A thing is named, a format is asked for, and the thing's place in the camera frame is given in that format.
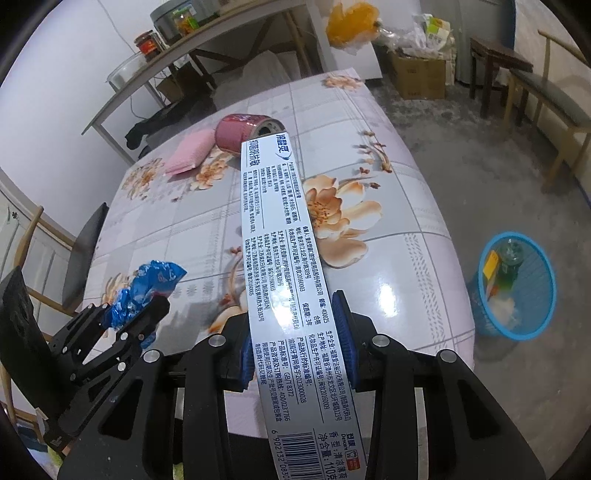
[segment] barcode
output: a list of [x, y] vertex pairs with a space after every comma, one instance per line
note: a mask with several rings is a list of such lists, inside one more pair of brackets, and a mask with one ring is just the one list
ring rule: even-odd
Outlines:
[[279, 435], [291, 480], [323, 480], [320, 457], [312, 432]]

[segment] blue waste basket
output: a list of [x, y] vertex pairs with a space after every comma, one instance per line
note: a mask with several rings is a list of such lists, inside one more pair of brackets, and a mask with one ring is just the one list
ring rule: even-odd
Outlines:
[[[508, 238], [517, 240], [523, 248], [523, 263], [507, 295], [514, 302], [511, 321], [499, 321], [486, 298], [483, 275], [491, 250], [497, 250]], [[476, 331], [482, 335], [504, 335], [512, 340], [537, 337], [549, 324], [556, 306], [556, 278], [544, 251], [531, 238], [517, 232], [504, 232], [486, 244], [480, 256], [478, 270], [467, 285]]]

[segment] pink can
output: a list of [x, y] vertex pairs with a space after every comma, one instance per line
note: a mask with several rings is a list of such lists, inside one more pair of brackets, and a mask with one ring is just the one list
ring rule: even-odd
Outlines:
[[242, 142], [283, 131], [283, 124], [270, 116], [233, 113], [217, 124], [216, 145], [224, 152], [240, 155]]

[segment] green bottle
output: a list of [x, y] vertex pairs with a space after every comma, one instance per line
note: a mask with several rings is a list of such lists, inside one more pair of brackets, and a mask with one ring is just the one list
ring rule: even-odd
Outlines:
[[516, 239], [507, 238], [496, 247], [496, 253], [499, 255], [499, 270], [495, 286], [498, 290], [510, 290], [523, 263], [523, 247]]

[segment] crumpled blue wrapper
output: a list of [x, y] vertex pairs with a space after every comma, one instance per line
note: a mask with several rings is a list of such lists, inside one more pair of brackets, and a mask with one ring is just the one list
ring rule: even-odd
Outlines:
[[[152, 260], [138, 269], [129, 288], [122, 288], [111, 308], [111, 327], [119, 330], [129, 323], [154, 297], [168, 297], [177, 283], [187, 272], [172, 262]], [[142, 349], [148, 348], [156, 340], [156, 332], [141, 343]]]

